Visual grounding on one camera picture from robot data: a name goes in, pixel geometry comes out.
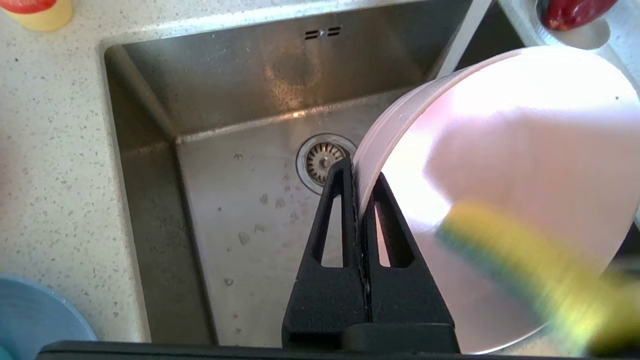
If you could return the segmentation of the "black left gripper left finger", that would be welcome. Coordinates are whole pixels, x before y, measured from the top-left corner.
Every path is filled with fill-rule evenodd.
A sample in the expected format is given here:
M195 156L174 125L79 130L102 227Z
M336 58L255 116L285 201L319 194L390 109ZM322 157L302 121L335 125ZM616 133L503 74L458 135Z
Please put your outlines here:
M370 317L358 235L353 164L343 158L327 174L282 321L284 348L340 348L350 326ZM322 265L335 198L340 198L342 266Z

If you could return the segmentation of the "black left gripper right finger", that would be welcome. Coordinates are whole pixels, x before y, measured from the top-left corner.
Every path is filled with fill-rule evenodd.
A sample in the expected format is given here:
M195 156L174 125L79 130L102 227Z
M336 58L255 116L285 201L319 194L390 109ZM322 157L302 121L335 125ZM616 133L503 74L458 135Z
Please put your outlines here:
M459 353L455 322L383 174L359 226L365 274L367 353Z

